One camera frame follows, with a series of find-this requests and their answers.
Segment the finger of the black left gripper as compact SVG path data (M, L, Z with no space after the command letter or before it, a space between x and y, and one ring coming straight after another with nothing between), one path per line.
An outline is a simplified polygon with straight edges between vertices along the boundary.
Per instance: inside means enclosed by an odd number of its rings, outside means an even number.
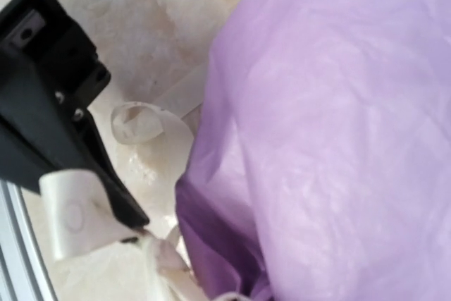
M80 120L80 138L89 169L100 178L113 215L127 227L144 227L149 217L116 174L91 113L85 109Z

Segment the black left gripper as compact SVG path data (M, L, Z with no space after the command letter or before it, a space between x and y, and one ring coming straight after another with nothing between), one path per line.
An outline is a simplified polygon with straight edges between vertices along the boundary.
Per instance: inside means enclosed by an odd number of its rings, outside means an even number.
M11 0L1 10L1 178L38 192L45 174L87 169L110 187L88 110L110 79L58 0Z

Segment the cream printed ribbon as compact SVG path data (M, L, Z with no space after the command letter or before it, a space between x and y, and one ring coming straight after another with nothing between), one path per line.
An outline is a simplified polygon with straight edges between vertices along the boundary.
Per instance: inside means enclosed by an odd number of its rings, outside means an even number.
M150 167L148 188L156 226L126 226L113 214L106 186L90 170L42 176L53 258L75 262L80 273L101 278L71 289L72 300L206 300L175 216L175 184L185 172L194 136L183 118L204 99L201 64L152 103L126 102L111 113L116 141Z

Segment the purple wrapping paper sheet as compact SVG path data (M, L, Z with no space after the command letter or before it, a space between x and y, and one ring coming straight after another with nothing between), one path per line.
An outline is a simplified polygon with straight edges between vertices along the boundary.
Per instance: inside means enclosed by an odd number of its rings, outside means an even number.
M450 0L241 0L176 210L209 297L450 299Z

